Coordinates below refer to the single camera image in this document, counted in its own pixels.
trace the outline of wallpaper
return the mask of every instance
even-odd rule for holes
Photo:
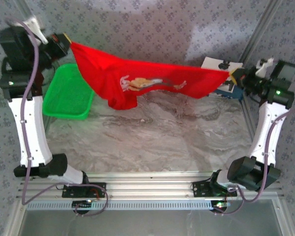
[[[190,65],[200,65],[205,56],[237,61],[267,4],[267,0],[27,2],[46,24],[46,34],[64,31],[73,41],[123,58]],[[13,0],[0,0],[0,29],[10,14],[21,18]],[[284,1],[251,63],[270,54],[295,62],[295,0]],[[3,56],[0,47],[0,64]],[[69,61],[72,55],[61,63]],[[13,175],[18,162],[16,126],[0,89],[0,235],[18,188]],[[295,221],[295,114],[284,125],[278,165],[284,169],[284,191]]]
[[[249,64],[271,56],[295,63],[295,0],[286,0],[279,7]],[[295,75],[290,90],[295,92]],[[251,110],[257,121],[258,106],[253,102]],[[280,181],[295,224],[295,113],[287,117],[283,124],[276,160],[276,167],[283,172]]]

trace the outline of red t-shirt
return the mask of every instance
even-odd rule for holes
[[[116,110],[136,107],[137,96],[152,90],[201,98],[229,76],[227,71],[121,59],[74,42],[71,49],[82,77]]]

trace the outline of printed graphic on shirt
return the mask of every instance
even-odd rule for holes
[[[174,87],[175,89],[179,90],[182,89],[187,82],[184,81],[180,85],[173,85],[171,82],[168,82],[164,79],[159,79],[159,78],[151,78],[151,79],[146,79],[143,77],[136,77],[134,80],[127,80],[129,78],[129,75],[122,76],[120,79],[120,85],[122,87],[122,91],[142,91],[146,88],[150,88],[154,85],[166,85],[170,87]]]

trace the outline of marble surface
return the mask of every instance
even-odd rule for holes
[[[251,140],[238,100],[153,91],[116,111],[95,97],[88,119],[56,119],[47,133],[86,172],[212,171],[245,155]]]

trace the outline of green plastic tray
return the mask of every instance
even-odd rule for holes
[[[63,119],[86,119],[94,91],[77,64],[64,64],[54,75],[43,101],[43,114]]]

